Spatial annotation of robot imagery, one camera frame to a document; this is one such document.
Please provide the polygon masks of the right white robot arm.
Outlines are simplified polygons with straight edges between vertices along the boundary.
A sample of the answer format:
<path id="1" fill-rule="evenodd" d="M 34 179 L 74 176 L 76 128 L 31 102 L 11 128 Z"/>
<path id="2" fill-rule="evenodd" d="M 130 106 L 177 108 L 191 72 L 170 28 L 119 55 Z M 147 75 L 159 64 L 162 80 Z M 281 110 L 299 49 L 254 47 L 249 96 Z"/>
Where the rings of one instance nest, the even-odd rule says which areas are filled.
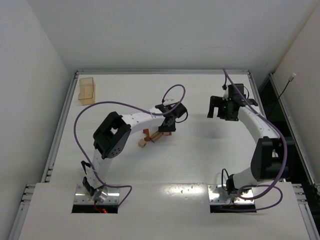
<path id="1" fill-rule="evenodd" d="M 217 109 L 218 118 L 242 122 L 256 143 L 250 166 L 228 176 L 227 193 L 235 194 L 239 188 L 290 178 L 294 173 L 294 140 L 291 137 L 281 138 L 275 127 L 266 122 L 258 103 L 246 97 L 242 83 L 224 84 L 222 88 L 225 91 L 222 97 L 210 97 L 207 117 L 212 118 Z"/>

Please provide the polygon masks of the transparent orange plastic box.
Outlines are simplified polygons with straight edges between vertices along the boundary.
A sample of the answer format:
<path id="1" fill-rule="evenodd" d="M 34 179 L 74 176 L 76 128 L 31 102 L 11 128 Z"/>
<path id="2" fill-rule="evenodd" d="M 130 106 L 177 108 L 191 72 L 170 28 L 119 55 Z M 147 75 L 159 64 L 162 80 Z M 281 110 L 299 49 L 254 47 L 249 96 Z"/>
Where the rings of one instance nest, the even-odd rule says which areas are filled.
<path id="1" fill-rule="evenodd" d="M 82 106 L 89 106 L 96 102 L 96 84 L 93 77 L 79 80 L 78 100 Z"/>

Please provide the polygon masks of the long reddish wood block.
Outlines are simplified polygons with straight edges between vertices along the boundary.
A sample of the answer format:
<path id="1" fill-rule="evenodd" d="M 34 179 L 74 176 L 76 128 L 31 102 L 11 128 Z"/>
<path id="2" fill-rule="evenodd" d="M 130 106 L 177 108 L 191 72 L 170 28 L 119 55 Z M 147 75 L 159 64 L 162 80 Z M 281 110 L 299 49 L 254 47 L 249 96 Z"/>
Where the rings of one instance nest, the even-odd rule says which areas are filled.
<path id="1" fill-rule="evenodd" d="M 172 132 L 161 132 L 163 136 L 171 136 Z"/>

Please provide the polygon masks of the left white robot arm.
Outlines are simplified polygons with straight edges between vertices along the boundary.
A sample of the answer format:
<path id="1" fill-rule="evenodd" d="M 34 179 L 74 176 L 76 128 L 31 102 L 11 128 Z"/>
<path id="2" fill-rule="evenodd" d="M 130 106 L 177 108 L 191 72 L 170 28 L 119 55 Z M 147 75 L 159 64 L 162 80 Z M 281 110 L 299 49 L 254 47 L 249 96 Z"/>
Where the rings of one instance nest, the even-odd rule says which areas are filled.
<path id="1" fill-rule="evenodd" d="M 88 195 L 94 197 L 102 191 L 112 159 L 124 150 L 130 135 L 152 128 L 158 133 L 175 132 L 176 119 L 187 113 L 182 103 L 159 104 L 134 114 L 110 112 L 93 134 L 93 159 L 81 162 L 85 171 L 82 184 Z"/>

